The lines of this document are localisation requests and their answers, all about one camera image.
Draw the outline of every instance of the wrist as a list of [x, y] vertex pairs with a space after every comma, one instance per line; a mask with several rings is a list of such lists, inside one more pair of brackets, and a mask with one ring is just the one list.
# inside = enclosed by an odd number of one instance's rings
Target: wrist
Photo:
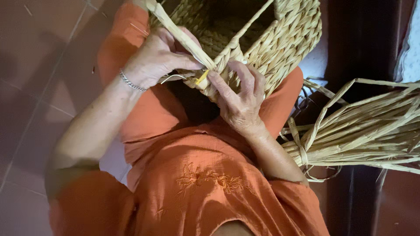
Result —
[[239, 132], [245, 139], [255, 139], [266, 137], [270, 135], [265, 124], [262, 120], [259, 120], [256, 124], [249, 126], [248, 128], [244, 129], [243, 131]]
[[142, 72], [140, 68], [124, 68], [122, 69], [126, 78], [135, 86], [144, 90], [156, 85], [159, 78], [150, 78]]

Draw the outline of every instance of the orange shirt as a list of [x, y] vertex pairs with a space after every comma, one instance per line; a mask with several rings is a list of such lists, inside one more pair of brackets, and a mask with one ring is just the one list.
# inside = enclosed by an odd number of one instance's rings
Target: orange shirt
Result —
[[267, 181], [237, 149], [187, 130], [134, 164], [133, 192], [103, 171], [66, 186], [51, 203], [55, 235], [212, 235], [231, 220], [255, 235], [329, 235], [309, 187]]

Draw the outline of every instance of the right hand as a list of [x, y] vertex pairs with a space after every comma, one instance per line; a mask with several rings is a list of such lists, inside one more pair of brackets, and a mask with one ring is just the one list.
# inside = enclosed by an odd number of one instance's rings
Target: right hand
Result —
[[230, 127], [247, 138], [265, 129], [258, 114], [264, 100], [265, 77], [253, 66], [239, 61], [228, 62], [228, 66], [241, 80], [238, 94], [216, 72], [210, 71], [208, 78], [220, 93], [217, 101], [220, 115]]

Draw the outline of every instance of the hand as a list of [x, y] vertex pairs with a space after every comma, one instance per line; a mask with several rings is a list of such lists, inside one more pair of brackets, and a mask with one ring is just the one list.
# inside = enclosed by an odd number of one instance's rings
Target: hand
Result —
[[228, 63], [241, 80], [241, 91], [236, 94], [214, 71], [208, 78], [220, 93], [218, 106], [220, 115], [236, 132], [245, 138], [265, 129], [258, 112], [264, 100], [265, 77], [254, 67], [239, 61]]
[[[179, 28], [200, 45], [190, 31], [184, 27]], [[167, 29], [158, 28], [129, 59], [123, 71], [133, 84], [148, 89], [174, 69], [199, 70], [202, 67]]]

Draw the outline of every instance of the woman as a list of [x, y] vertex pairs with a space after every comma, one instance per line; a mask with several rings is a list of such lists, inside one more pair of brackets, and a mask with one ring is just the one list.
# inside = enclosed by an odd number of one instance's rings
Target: woman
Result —
[[[228, 64], [239, 94], [210, 72], [220, 117], [193, 126], [157, 81], [202, 65], [165, 29], [140, 47], [147, 20], [139, 2], [119, 9], [98, 54], [106, 88], [56, 144], [46, 176], [54, 234], [328, 235], [317, 197], [275, 140], [302, 86], [300, 69], [264, 101], [265, 78], [252, 66]], [[132, 165], [128, 187], [98, 167], [118, 131]]]

